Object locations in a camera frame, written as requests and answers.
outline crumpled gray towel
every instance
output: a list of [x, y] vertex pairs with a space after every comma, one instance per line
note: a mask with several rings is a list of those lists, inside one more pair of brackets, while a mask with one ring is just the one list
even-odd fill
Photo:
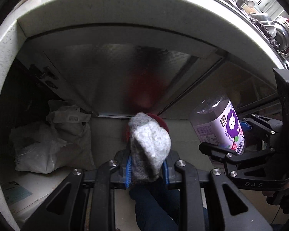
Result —
[[149, 182], [157, 180], [170, 151], [168, 132], [144, 113], [132, 117], [129, 127], [133, 179]]

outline purple grape logo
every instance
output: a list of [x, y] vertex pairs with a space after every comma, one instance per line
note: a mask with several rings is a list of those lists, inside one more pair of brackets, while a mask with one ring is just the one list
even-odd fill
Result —
[[234, 138], [234, 142], [239, 140], [238, 138], [240, 132], [239, 120], [237, 115], [235, 114], [235, 111], [232, 109], [229, 111], [229, 114], [227, 115], [226, 130], [227, 133], [231, 136], [231, 138]]

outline red circular logo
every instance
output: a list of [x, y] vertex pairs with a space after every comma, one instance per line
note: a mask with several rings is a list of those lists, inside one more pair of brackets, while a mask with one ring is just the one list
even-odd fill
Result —
[[231, 147], [232, 150], [237, 150], [237, 145], [234, 143]]

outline pants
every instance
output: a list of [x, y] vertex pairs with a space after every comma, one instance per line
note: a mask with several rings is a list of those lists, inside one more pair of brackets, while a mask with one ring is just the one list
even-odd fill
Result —
[[[178, 231], [180, 192], [167, 190], [162, 178], [148, 185], [136, 185], [129, 192], [136, 201], [136, 221], [141, 231]], [[209, 231], [208, 210], [203, 208], [206, 231]], [[278, 231], [282, 225], [272, 225]]]

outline plastic bottle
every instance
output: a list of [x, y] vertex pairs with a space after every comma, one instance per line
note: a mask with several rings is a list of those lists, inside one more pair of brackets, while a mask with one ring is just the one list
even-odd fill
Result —
[[[190, 113], [190, 122], [201, 142], [212, 143], [243, 154], [244, 134], [231, 101], [226, 95], [204, 100]], [[213, 160], [211, 162], [217, 167], [222, 167], [221, 163]]]

